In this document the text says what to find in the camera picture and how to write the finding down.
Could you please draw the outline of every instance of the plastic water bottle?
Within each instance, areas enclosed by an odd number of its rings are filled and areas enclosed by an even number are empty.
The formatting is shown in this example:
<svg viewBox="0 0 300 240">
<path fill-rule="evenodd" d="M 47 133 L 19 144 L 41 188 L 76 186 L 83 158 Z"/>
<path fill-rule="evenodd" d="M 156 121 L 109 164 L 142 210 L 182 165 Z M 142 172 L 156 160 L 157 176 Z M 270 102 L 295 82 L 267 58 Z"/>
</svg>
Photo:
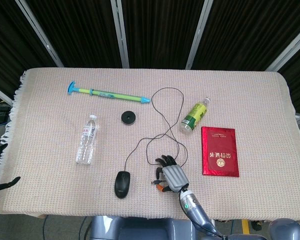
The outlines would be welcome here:
<svg viewBox="0 0 300 240">
<path fill-rule="evenodd" d="M 97 133 L 95 115 L 90 115 L 90 120 L 84 125 L 81 142 L 76 155 L 78 164 L 90 164 L 94 152 L 94 139 Z"/>
<path fill-rule="evenodd" d="M 180 129 L 186 134 L 192 133 L 198 122 L 203 118 L 207 112 L 210 98 L 205 97 L 202 102 L 198 102 L 188 115 L 180 123 Z"/>
</svg>

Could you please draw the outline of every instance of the black cable on floor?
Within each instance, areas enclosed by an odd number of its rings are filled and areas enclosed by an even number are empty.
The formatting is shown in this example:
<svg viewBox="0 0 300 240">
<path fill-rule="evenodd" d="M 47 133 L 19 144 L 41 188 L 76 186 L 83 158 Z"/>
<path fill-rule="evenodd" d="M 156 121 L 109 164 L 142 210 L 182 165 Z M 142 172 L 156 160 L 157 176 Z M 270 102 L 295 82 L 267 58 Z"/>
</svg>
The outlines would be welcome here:
<svg viewBox="0 0 300 240">
<path fill-rule="evenodd" d="M 89 226 L 85 230 L 83 240 L 87 240 L 87 236 L 88 236 L 89 230 L 91 229 L 91 225 L 92 225 L 92 221 L 89 223 Z"/>
<path fill-rule="evenodd" d="M 235 220 L 232 220 L 230 235 L 231 235 L 231 234 L 233 233 L 233 231 L 234 231 L 234 222 L 235 222 Z"/>
<path fill-rule="evenodd" d="M 46 225 L 46 221 L 47 221 L 48 217 L 49 217 L 49 215 L 47 215 L 45 217 L 43 225 L 42 225 L 42 238 L 43 238 L 43 240 L 46 240 L 46 238 L 45 238 L 45 225 Z"/>
<path fill-rule="evenodd" d="M 82 223 L 81 223 L 81 226 L 80 226 L 80 229 L 79 229 L 79 238 L 78 238 L 79 240 L 80 240 L 80 235 L 81 235 L 81 229 L 82 229 L 82 227 L 83 227 L 83 225 L 84 225 L 86 219 L 87 219 L 87 216 L 84 217 L 84 219 L 83 219 L 83 221 L 82 221 Z"/>
</svg>

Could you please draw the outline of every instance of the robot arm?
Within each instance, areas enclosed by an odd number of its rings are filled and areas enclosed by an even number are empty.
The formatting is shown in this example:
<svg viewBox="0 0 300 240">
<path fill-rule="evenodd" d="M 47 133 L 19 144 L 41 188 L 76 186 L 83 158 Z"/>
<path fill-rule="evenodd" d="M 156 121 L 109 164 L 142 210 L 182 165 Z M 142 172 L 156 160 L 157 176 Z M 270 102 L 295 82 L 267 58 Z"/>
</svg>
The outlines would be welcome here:
<svg viewBox="0 0 300 240">
<path fill-rule="evenodd" d="M 182 168 L 176 163 L 172 156 L 162 155 L 162 158 L 163 159 L 157 158 L 155 160 L 163 167 L 157 168 L 156 178 L 159 179 L 159 173 L 163 173 L 168 183 L 168 187 L 164 189 L 179 194 L 179 203 L 184 214 L 192 221 L 198 231 L 205 233 L 207 236 L 222 238 L 222 234 L 217 231 L 212 224 L 196 196 L 191 190 L 187 189 L 189 180 Z"/>
<path fill-rule="evenodd" d="M 222 235 L 212 224 L 194 193 L 188 190 L 189 180 L 182 168 L 173 157 L 162 155 L 162 158 L 156 159 L 162 165 L 162 168 L 158 167 L 156 170 L 156 178 L 158 180 L 160 173 L 163 173 L 168 183 L 168 186 L 163 188 L 163 192 L 173 191 L 179 194 L 179 203 L 184 214 L 192 221 L 199 232 L 206 234 L 203 240 L 267 240 L 260 235 Z M 273 221 L 269 225 L 269 232 L 272 240 L 300 240 L 300 226 L 291 219 L 281 218 Z"/>
</svg>

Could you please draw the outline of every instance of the black computer mouse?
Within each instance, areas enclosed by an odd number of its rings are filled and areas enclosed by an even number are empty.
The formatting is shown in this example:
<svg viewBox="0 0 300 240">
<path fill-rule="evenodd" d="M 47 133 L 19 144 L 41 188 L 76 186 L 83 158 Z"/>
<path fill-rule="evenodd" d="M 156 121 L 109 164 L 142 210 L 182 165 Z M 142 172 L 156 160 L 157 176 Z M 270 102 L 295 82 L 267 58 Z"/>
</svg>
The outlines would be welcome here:
<svg viewBox="0 0 300 240">
<path fill-rule="evenodd" d="M 115 195 L 123 199 L 127 196 L 130 186 L 130 173 L 127 171 L 118 172 L 114 182 Z"/>
</svg>

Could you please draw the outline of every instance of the bottle label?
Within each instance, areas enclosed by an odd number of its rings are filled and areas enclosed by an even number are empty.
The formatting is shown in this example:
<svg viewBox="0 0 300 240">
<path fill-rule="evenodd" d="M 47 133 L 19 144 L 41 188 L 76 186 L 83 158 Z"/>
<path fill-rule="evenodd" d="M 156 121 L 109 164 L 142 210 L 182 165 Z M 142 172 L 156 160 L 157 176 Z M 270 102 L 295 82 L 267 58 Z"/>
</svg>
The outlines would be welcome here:
<svg viewBox="0 0 300 240">
<path fill-rule="evenodd" d="M 90 126 L 84 126 L 82 136 L 91 136 L 91 137 L 94 138 L 95 133 L 96 133 L 96 128 L 95 127 L 92 127 L 91 132 L 90 132 Z"/>
<path fill-rule="evenodd" d="M 197 103 L 182 122 L 187 124 L 193 130 L 206 112 L 207 107 L 202 103 Z"/>
</svg>

